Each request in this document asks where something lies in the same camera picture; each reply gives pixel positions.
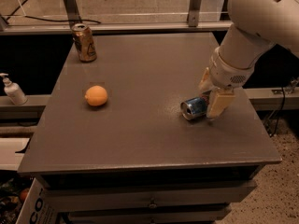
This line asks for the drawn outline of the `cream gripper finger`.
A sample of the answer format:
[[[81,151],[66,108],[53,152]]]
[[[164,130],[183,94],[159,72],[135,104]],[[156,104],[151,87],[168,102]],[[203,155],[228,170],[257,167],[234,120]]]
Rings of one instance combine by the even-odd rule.
[[[235,98],[233,89],[215,88],[209,94],[206,116],[215,119],[231,104]]]
[[[207,67],[202,75],[201,81],[198,85],[198,89],[200,93],[206,93],[212,91],[214,85],[211,80],[211,75],[209,72],[209,68]]]

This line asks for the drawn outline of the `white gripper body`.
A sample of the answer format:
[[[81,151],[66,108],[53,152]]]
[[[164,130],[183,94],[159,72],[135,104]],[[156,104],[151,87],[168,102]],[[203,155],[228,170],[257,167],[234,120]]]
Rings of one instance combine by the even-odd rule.
[[[228,89],[243,86],[254,68],[240,69],[229,65],[220,55],[220,48],[215,48],[209,61],[209,75],[214,86]]]

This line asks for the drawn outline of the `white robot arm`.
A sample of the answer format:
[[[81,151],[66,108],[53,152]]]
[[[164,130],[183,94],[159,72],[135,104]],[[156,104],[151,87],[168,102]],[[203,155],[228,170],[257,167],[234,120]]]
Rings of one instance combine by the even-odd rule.
[[[232,25],[199,84],[209,94],[206,116],[214,119],[235,98],[258,59],[275,45],[299,56],[299,0],[228,0]]]

